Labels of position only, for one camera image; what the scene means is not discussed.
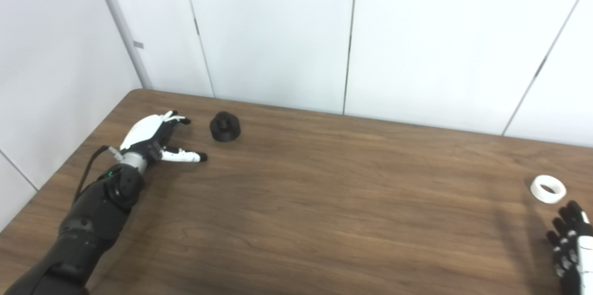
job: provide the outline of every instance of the white ring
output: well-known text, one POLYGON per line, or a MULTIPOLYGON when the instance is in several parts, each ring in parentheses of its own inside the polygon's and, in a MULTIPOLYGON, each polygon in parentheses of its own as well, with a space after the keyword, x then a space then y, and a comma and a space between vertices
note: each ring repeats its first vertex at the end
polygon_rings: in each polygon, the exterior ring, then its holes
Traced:
POLYGON ((555 204, 566 195, 566 187, 564 184, 549 175, 539 175, 531 183, 531 193, 539 201, 546 202, 546 204, 555 204), (552 192, 547 191, 542 186, 551 189, 552 192))

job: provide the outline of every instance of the black knob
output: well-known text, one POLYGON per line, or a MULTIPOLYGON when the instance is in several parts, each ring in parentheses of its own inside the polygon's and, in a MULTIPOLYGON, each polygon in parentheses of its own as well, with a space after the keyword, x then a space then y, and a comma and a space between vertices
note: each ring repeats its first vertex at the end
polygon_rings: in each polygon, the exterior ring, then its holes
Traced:
POLYGON ((214 119, 210 121, 210 132, 218 142, 235 141, 241 134, 239 118, 225 111, 218 112, 214 119))

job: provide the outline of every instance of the wooden table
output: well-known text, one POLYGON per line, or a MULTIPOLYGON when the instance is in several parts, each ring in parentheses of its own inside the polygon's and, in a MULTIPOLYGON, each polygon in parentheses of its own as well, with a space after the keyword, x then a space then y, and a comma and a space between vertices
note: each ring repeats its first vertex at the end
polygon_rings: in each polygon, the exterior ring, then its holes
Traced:
POLYGON ((53 244, 91 153, 169 109, 193 120, 171 145, 209 160, 148 173, 91 295, 558 295, 560 205, 527 183, 556 176, 593 213, 592 149, 136 90, 0 234, 0 293, 53 244), (218 111, 237 141, 210 137, 218 111))

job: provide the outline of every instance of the robotic hand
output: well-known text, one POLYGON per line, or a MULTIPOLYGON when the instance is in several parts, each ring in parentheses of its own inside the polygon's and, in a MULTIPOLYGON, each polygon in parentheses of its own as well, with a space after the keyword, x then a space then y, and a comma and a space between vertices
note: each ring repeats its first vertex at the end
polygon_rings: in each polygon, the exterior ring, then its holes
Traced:
POLYGON ((85 169, 70 212, 57 240, 42 260, 19 278, 5 295, 85 295, 85 284, 101 256, 116 242, 144 188, 142 174, 159 160, 204 162, 206 154, 167 147, 174 127, 190 120, 169 111, 137 122, 121 152, 102 146, 85 169), (92 161, 109 149, 119 161, 81 191, 92 161))
POLYGON ((575 201, 558 211, 552 222, 558 233, 547 233, 554 248, 562 295, 593 295, 593 227, 575 201))
POLYGON ((185 151, 176 147, 165 146, 168 143, 173 128, 182 123, 191 123, 184 116, 177 115, 177 111, 169 111, 164 115, 151 115, 136 122, 121 143, 123 154, 121 162, 135 165, 150 166, 158 160, 171 162, 205 162, 208 156, 204 153, 185 151))

